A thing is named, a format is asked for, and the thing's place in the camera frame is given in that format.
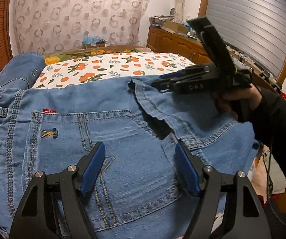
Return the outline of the right forearm black sleeve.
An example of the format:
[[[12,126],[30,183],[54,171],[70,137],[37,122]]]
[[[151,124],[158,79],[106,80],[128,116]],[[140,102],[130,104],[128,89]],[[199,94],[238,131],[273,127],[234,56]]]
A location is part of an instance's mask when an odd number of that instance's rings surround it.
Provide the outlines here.
[[[286,177],[286,101],[264,88],[253,88],[259,104],[251,110],[250,122],[258,140],[272,154]]]

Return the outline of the right hand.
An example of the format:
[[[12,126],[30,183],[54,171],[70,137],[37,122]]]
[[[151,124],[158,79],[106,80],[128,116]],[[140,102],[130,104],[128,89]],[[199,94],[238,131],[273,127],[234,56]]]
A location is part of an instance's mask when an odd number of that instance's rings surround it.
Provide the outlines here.
[[[224,94],[213,93],[213,99],[219,112],[228,112],[238,122],[248,122],[252,111],[259,106],[262,95],[260,90],[251,84],[250,88]]]

